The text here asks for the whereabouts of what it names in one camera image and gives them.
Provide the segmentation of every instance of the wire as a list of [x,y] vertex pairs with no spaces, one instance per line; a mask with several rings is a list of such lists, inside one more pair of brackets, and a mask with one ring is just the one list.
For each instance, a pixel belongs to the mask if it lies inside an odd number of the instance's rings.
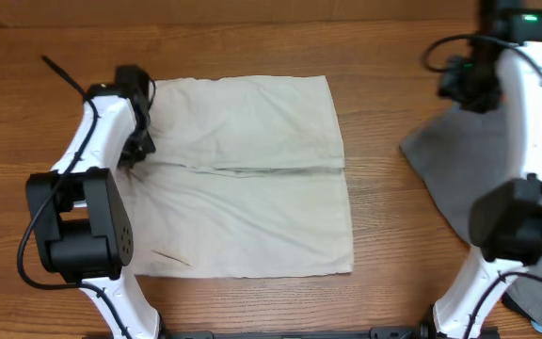
[[120,319],[119,313],[117,312],[116,308],[114,307],[114,304],[110,300],[110,298],[105,294],[105,291],[95,285],[92,285],[90,283],[85,282],[78,282],[78,283],[62,283],[62,284],[45,284],[40,282],[35,282],[32,280],[24,270],[24,251],[26,249],[26,243],[28,242],[28,239],[30,238],[30,235],[32,234],[33,230],[35,229],[35,226],[37,225],[37,221],[39,221],[40,217],[43,214],[43,211],[45,210],[45,206],[47,206],[48,203],[50,203],[54,196],[56,195],[57,191],[62,187],[64,182],[68,179],[70,176],[72,169],[76,166],[76,164],[81,161],[81,155],[83,155],[83,152],[85,151],[85,148],[87,147],[89,140],[91,139],[91,136],[93,136],[93,133],[95,132],[95,127],[97,126],[97,121],[100,118],[98,115],[98,109],[93,103],[93,101],[87,97],[87,94],[85,91],[79,86],[79,84],[76,83],[64,70],[62,70],[61,67],[56,65],[52,59],[50,59],[47,56],[41,56],[41,59],[54,71],[56,74],[58,74],[62,79],[64,79],[67,83],[69,83],[74,89],[76,89],[79,94],[83,97],[83,99],[89,104],[91,107],[91,110],[93,111],[93,121],[89,127],[89,130],[87,134],[85,135],[85,139],[79,146],[78,150],[74,154],[74,157],[72,158],[71,163],[69,166],[64,170],[64,172],[60,175],[58,178],[56,184],[52,187],[50,190],[50,193],[45,197],[43,202],[41,203],[39,209],[33,216],[33,218],[30,220],[28,227],[26,227],[26,231],[24,231],[24,236],[22,241],[20,242],[20,246],[18,247],[18,255],[16,258],[16,267],[18,268],[18,274],[23,279],[23,281],[28,284],[31,287],[41,289],[41,290],[63,290],[63,289],[71,289],[71,288],[84,288],[91,290],[96,293],[96,296],[98,298],[101,298],[108,309],[110,310],[110,314],[114,317],[114,320],[116,321],[117,325],[120,328],[121,334],[124,335],[127,339],[132,339],[131,334],[127,331],[127,328],[122,323],[122,320]]
[[[526,61],[530,65],[530,67],[536,72],[538,77],[541,79],[540,86],[542,87],[542,69],[541,69],[541,67],[539,65],[536,64],[536,62],[534,62],[534,60],[530,56],[528,56],[526,53],[519,50],[515,45],[512,45],[510,42],[507,42],[505,40],[500,40],[500,39],[497,39],[497,38],[493,38],[493,37],[489,37],[489,36],[483,36],[483,35],[477,35],[477,34],[460,34],[460,35],[455,35],[455,36],[446,37],[446,38],[437,40],[434,43],[432,43],[425,50],[425,52],[423,52],[423,54],[422,54],[422,65],[423,65],[423,67],[426,70],[428,70],[430,72],[433,72],[433,73],[447,72],[448,69],[446,69],[446,68],[441,69],[441,68],[437,68],[437,67],[434,67],[434,66],[430,65],[430,63],[428,62],[428,58],[430,57],[432,52],[435,49],[437,49],[439,46],[441,46],[442,44],[444,44],[446,42],[455,41],[455,40],[486,41],[486,42],[491,42],[491,43],[494,43],[495,45],[501,46],[502,48],[513,51],[519,57],[521,57],[524,61]],[[513,276],[513,275],[517,275],[517,276],[520,276],[520,277],[525,277],[525,278],[532,279],[532,280],[535,280],[537,282],[542,283],[542,278],[541,277],[535,276],[535,275],[530,274],[530,273],[508,272],[508,273],[504,273],[504,274],[500,275],[499,279],[497,279],[495,282],[493,282],[488,287],[488,289],[480,297],[480,300],[478,301],[478,303],[474,307],[473,312],[470,315],[470,322],[468,323],[468,327],[466,328],[463,339],[469,339],[470,338],[471,328],[474,325],[474,322],[476,320],[476,316],[480,312],[480,308],[482,307],[482,305],[485,302],[486,298],[488,298],[488,295],[490,295],[490,292],[500,282],[504,282],[504,279],[506,277]]]
[[502,275],[500,275],[499,278],[497,278],[486,289],[485,293],[480,297],[480,300],[478,301],[478,303],[474,307],[473,311],[471,312],[470,322],[468,323],[468,327],[466,328],[466,331],[465,331],[465,333],[463,335],[463,339],[470,339],[471,328],[474,325],[476,316],[478,316],[478,313],[480,312],[480,309],[482,308],[482,305],[485,303],[486,298],[488,298],[488,296],[490,295],[492,290],[495,289],[495,287],[497,287],[497,285],[499,283],[505,283],[505,279],[507,277],[509,277],[509,276],[520,276],[520,277],[523,277],[523,278],[531,279],[531,280],[534,280],[536,282],[542,283],[542,278],[541,277],[535,276],[534,274],[526,273],[526,272],[507,272],[507,273],[503,273]]
[[150,101],[148,102],[148,109],[151,108],[151,105],[154,103],[154,98],[156,97],[156,82],[150,78],[150,82],[151,82],[151,98],[150,98]]

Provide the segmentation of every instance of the green light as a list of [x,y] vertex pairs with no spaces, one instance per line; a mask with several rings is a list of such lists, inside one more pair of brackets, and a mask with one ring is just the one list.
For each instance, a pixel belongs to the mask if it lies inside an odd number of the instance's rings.
[[536,17],[536,15],[532,15],[532,14],[526,14],[523,16],[523,18],[526,21],[538,21],[538,18]]

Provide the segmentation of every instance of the cloth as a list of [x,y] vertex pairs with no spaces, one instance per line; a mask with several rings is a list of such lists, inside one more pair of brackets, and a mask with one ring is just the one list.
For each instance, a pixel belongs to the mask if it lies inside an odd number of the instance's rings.
[[156,153],[117,174],[136,274],[350,272],[343,142],[324,76],[156,82]]
[[[506,181],[506,145],[502,110],[478,115],[454,106],[407,136],[401,150],[422,177],[440,213],[469,243],[472,204]],[[542,259],[531,273],[542,277]],[[520,278],[507,294],[542,325],[542,284]]]

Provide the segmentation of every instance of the table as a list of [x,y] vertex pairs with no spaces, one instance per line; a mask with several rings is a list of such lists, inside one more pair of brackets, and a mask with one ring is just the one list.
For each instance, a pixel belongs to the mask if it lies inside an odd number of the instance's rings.
[[[62,155],[81,99],[40,61],[45,54],[84,88],[136,63],[155,79],[270,74],[327,76],[346,153],[356,266],[305,279],[139,278],[174,331],[329,331],[414,324],[453,281],[468,252],[439,214],[398,144],[440,114],[438,81],[418,57],[472,22],[360,22],[0,29],[0,338],[77,338],[107,331],[77,291],[46,292],[16,273],[29,220],[24,183]],[[446,47],[463,51],[463,44]],[[34,243],[26,267],[40,266]],[[499,305],[487,321],[504,338],[539,338]]]

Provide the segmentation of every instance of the wooden table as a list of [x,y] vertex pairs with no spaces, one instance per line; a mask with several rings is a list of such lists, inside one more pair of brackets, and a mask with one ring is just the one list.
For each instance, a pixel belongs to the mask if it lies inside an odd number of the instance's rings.
[[[41,61],[84,87],[136,63],[156,79],[325,74],[346,151],[355,271],[306,279],[140,278],[174,331],[328,331],[414,324],[454,279],[468,252],[439,214],[399,141],[449,105],[418,63],[423,48],[471,22],[193,25],[0,29],[0,338],[77,338],[107,331],[77,291],[45,292],[16,273],[29,220],[24,182],[47,171],[82,116],[81,99]],[[463,51],[462,44],[452,50]],[[436,61],[444,60],[439,52]],[[40,267],[33,243],[26,266]],[[501,305],[489,325],[504,338],[538,338]]]

